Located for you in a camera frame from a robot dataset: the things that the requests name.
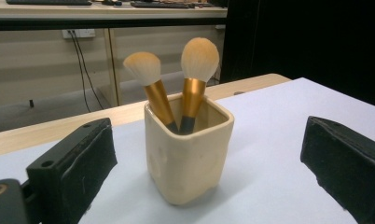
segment power outlet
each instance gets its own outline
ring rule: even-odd
[[[62,30],[62,37],[64,39],[70,39],[71,34],[68,32],[75,32],[77,38],[88,38],[88,37],[95,37],[95,30],[94,29],[79,29],[79,30]]]

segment black cable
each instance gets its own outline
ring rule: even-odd
[[[83,67],[84,67],[85,72],[86,72],[86,77],[87,77],[88,80],[89,80],[89,83],[90,83],[90,86],[91,86],[91,91],[92,91],[92,93],[94,93],[94,96],[95,96],[95,98],[97,99],[97,102],[98,102],[98,104],[100,105],[100,108],[101,108],[101,109],[104,109],[103,106],[101,105],[100,100],[98,99],[97,94],[96,94],[95,91],[94,91],[94,88],[92,87],[91,78],[90,78],[90,76],[89,76],[88,69],[86,68],[85,58],[83,57],[82,49],[80,48],[79,41],[77,40],[77,37],[76,37],[75,31],[73,31],[73,34],[74,34],[75,39],[76,39],[77,47],[79,48],[80,56],[82,57]]]
[[[219,65],[216,68],[216,71],[215,71],[214,75],[210,77],[210,80],[212,80],[214,82],[214,84],[213,84],[214,86],[219,84],[220,80],[216,77],[216,75],[218,75],[220,73],[220,70],[221,70],[221,66]]]
[[[81,75],[81,77],[82,77],[83,96],[84,96],[84,98],[85,98],[85,104],[86,104],[86,107],[88,108],[89,112],[91,112],[90,109],[89,109],[89,105],[88,105],[87,98],[86,98],[86,91],[85,91],[85,78],[83,77],[82,64],[81,64],[81,62],[80,62],[79,51],[77,50],[77,46],[76,46],[76,43],[75,43],[75,37],[74,37],[75,31],[74,31],[74,32],[71,32],[70,30],[68,30],[68,33],[69,33],[69,35],[71,36],[72,41],[74,42],[74,46],[75,46],[75,50],[76,50],[76,55],[77,55],[77,60],[79,61],[79,69],[80,69],[80,75]]]

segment white brush bristles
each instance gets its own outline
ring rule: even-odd
[[[185,78],[196,78],[207,82],[219,64],[216,46],[206,38],[193,38],[182,52],[181,66]]]
[[[160,80],[160,59],[153,53],[136,52],[127,57],[123,64],[142,86]]]

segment gold brush ferrule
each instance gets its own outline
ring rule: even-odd
[[[171,111],[162,81],[159,80],[149,86],[145,86],[144,89],[150,108],[152,108],[153,113],[155,113],[159,120],[164,125],[173,122],[174,115]]]
[[[196,78],[185,78],[182,94],[182,115],[195,118],[205,93],[206,82]]]

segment black brush handle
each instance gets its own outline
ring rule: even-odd
[[[170,130],[172,133],[179,133],[175,120],[173,122],[165,125],[165,127],[167,127],[168,130]]]
[[[179,133],[182,135],[193,133],[195,121],[196,121],[196,118],[182,116],[181,127],[179,128]]]

